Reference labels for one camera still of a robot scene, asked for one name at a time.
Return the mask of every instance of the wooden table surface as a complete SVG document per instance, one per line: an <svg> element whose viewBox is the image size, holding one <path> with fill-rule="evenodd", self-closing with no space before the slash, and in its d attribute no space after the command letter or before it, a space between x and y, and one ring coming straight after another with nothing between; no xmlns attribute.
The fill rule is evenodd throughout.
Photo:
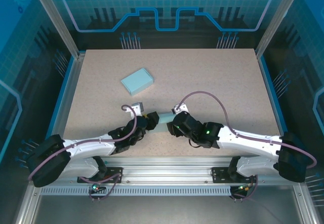
<svg viewBox="0 0 324 224"><path fill-rule="evenodd" d="M140 68L153 76L154 84L132 97L120 81ZM279 133L253 49L87 50L64 138L96 137L126 125L131 117L120 109L123 104L143 102L144 113L167 113L197 90L211 92L223 102L234 129ZM211 97L194 95L185 103L195 119L226 124L221 107ZM235 155L250 154L192 148L186 138L161 132L147 133L116 156Z"/></svg>

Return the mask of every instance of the glass panel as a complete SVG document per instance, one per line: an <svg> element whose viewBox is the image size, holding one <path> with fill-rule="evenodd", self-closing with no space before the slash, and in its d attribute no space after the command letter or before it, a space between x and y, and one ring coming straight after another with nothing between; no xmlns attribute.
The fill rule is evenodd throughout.
<svg viewBox="0 0 324 224"><path fill-rule="evenodd" d="M54 0L80 50L256 48L281 0Z"/></svg>
<svg viewBox="0 0 324 224"><path fill-rule="evenodd" d="M70 54L38 0L0 0L1 224L14 222L27 185L22 142L43 141Z"/></svg>
<svg viewBox="0 0 324 224"><path fill-rule="evenodd" d="M323 7L324 0L295 0L264 53L288 130L318 159L324 152Z"/></svg>

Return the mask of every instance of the cable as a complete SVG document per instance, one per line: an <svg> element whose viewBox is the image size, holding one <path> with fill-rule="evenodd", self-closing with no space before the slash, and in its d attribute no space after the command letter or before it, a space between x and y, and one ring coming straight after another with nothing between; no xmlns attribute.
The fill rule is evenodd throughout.
<svg viewBox="0 0 324 224"><path fill-rule="evenodd" d="M178 107L176 108L176 110L178 110L180 108L180 106L182 105L182 103L189 97L189 96L192 96L194 94L206 94L206 95L209 95L211 97L213 97L219 104L220 106L222 107L223 111L224 111L224 115L225 115L225 120L226 120L226 123L227 123L227 126L229 128L229 130L235 134L237 137L240 137L240 138L243 138L243 139L248 139L248 140L253 140L253 141L259 141L259 142L263 142L263 143L270 143L270 144L278 144L278 145L281 145L281 146L284 146L284 147L287 147L287 148L290 148L290 149L293 149L295 151L298 151L306 156L308 156L312 161L313 163L308 165L307 168L312 168L314 166L317 165L317 160L316 158L311 155L310 153L298 148L298 147L295 147L293 145L289 145L289 144L286 144L286 143L282 143L282 142L279 142L279 141L272 141L272 140L269 140L269 139L258 139L258 138L254 138L254 137L250 137L250 136L245 136L245 135L241 135L241 134L238 134L235 132L235 130L231 127L230 123L229 123L229 119L228 119L228 114L227 114L227 111L223 105L223 103L216 97L214 96L212 93L209 93L209 92L206 92L206 91L195 91L195 92L191 92L190 94L186 95L182 100L181 102L179 103Z"/></svg>
<svg viewBox="0 0 324 224"><path fill-rule="evenodd" d="M111 180L111 179L113 179L113 178L116 177L116 181L115 181L115 183L113 184L113 186L111 187L110 191L109 191L105 196L103 196L103 197L98 197L98 201L100 201L100 200L103 200L103 199L107 198L107 197L112 193L113 189L116 187L116 184L117 184L117 182L118 182L120 176L121 176L120 173L116 173L115 175L113 175L113 176L111 176L111 177L109 177L109 178L107 178L107 179L104 179L104 180L98 181L98 182L90 181L90 180L88 180L88 179L86 179L86 178L84 178L84 177L80 177L80 179L82 179L83 181L85 181L85 182L87 182L87 183L103 183L103 182L107 182L107 181L109 181L109 180ZM90 199L92 199L92 201L95 200L95 198L92 197L91 192L89 192L89 197L90 197Z"/></svg>
<svg viewBox="0 0 324 224"><path fill-rule="evenodd" d="M246 198L244 198L244 195L239 195L239 194L235 194L236 196L239 196L242 198L242 200L245 200ZM250 201L257 203L258 205L261 205L266 211L269 212L270 215L272 215L273 218L275 218L279 223L284 224L271 210L268 209L268 207L266 207L264 204L262 204L259 201L256 201L254 199L249 199Z"/></svg>
<svg viewBox="0 0 324 224"><path fill-rule="evenodd" d="M136 113L135 113L135 111L132 109L132 107L131 106L128 106L128 105L122 105L121 106L121 109L123 110L123 111L126 111L126 109L125 109L125 107L128 107L132 112L133 112L133 114L134 115L136 115ZM134 133L134 131L135 131L135 129L136 129L136 126L137 126L137 117L134 117L134 126L133 126L133 128L132 128L132 130L131 130L131 132L128 134L128 135L126 135L126 136L124 136L124 137L122 137L122 138L120 138L120 139L102 139L101 140L101 142L119 142L119 141L122 141L122 140L124 140L124 139L127 139L129 136L131 136L133 133ZM60 150L58 150L57 152L55 152L55 153L53 153L53 154L51 154L49 157L47 157L44 161L42 161L42 163L40 163L32 172L31 172L31 174L28 176L28 180L29 181L31 181L32 180L32 177L42 168L42 166L43 165L45 165L48 161L50 161L52 158L54 158L54 157L56 157L57 155L59 155L59 154L61 154L62 152L64 152L65 150L68 150L68 149L70 149L70 148L72 148L72 147L76 147L76 146L78 146L78 145L80 145L80 144L84 144L84 143L90 143L90 142L97 142L98 140L97 139L86 139L86 140L82 140L82 141L80 141L80 142L78 142L78 143L75 143L75 144L71 144L71 145L69 145L69 146L67 146L67 147L65 147L65 148L62 148L62 149L60 149Z"/></svg>
<svg viewBox="0 0 324 224"><path fill-rule="evenodd" d="M257 189L257 186L258 186L258 181L259 181L259 178L258 178L258 175L255 175L255 178L256 178L256 183L255 183L255 185L254 185L254 188L253 188L253 190L252 190L252 192L248 195L248 196L243 196L243 195L241 195L241 196L243 196L244 198L242 198L242 200L248 200L254 193L255 193L255 190Z"/></svg>
<svg viewBox="0 0 324 224"><path fill-rule="evenodd" d="M193 147L193 148L199 148L199 147L201 147L201 145L193 146L193 145L191 144L190 139L188 139L188 142L189 142L189 145L190 145L191 147Z"/></svg>

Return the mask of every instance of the cyan object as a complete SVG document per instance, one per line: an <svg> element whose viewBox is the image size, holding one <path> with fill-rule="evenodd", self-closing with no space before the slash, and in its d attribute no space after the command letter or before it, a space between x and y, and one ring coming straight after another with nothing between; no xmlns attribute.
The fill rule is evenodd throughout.
<svg viewBox="0 0 324 224"><path fill-rule="evenodd" d="M150 85L153 85L154 79L153 77L146 71L146 69L142 68L135 73L127 76L126 78L121 80L122 84L128 90L131 96L136 95L137 93L143 91Z"/></svg>
<svg viewBox="0 0 324 224"><path fill-rule="evenodd" d="M176 114L167 113L167 114L159 114L158 125L151 131L152 133L160 133L167 132L168 127L167 123L172 122Z"/></svg>

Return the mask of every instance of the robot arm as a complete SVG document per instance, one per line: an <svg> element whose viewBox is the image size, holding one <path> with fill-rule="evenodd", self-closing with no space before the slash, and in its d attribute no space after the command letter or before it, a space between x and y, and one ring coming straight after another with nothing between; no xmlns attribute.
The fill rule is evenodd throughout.
<svg viewBox="0 0 324 224"><path fill-rule="evenodd" d="M83 176L90 181L104 179L108 172L101 157L128 150L144 137L146 130L152 130L158 124L159 117L156 112L145 117L141 115L141 103L133 104L132 109L135 115L131 110L127 110L131 112L132 120L126 126L112 130L108 134L80 140L62 139L60 135L52 135L46 139L26 159L30 172L32 173L49 156L58 154L32 176L35 187L46 186L66 177ZM135 116L137 124L130 135L134 128Z"/></svg>
<svg viewBox="0 0 324 224"><path fill-rule="evenodd" d="M232 179L249 177L257 174L279 174L294 181L305 180L309 159L304 154L271 142L280 142L303 150L304 145L292 133L283 136L258 135L238 130L219 123L201 123L195 120L187 109L177 111L174 120L168 123L169 132L176 136L185 136L204 148L224 148L241 150L256 154L255 157L234 157L228 168Z"/></svg>
<svg viewBox="0 0 324 224"><path fill-rule="evenodd" d="M185 136L204 148L227 148L256 154L255 157L233 157L227 175L233 181L256 174L279 174L295 182L305 180L308 158L290 148L278 144L259 142L253 139L279 141L303 149L303 144L291 133L284 136L258 135L242 131L233 131L219 123L201 123L188 112L185 104L179 109L174 107L176 114L173 121L168 123L169 132L176 136ZM100 181L107 177L107 168L101 157L126 151L131 145L141 140L146 130L153 130L158 124L156 112L142 116L142 104L132 105L132 120L126 126L119 127L100 137L82 140L63 140L59 135L52 135L40 144L26 159L30 172L43 164L49 156L55 155L33 175L36 187L46 186L59 178L83 176L91 181Z"/></svg>

